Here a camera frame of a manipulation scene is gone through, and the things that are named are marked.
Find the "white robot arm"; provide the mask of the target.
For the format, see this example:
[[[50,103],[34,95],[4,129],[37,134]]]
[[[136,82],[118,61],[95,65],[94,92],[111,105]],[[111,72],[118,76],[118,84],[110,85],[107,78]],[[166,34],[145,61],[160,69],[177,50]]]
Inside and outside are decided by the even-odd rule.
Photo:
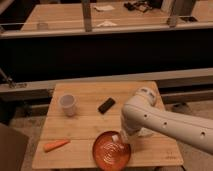
[[[213,155],[213,120],[161,110],[156,93],[139,88],[122,106],[121,136],[125,142],[142,128],[159,132]]]

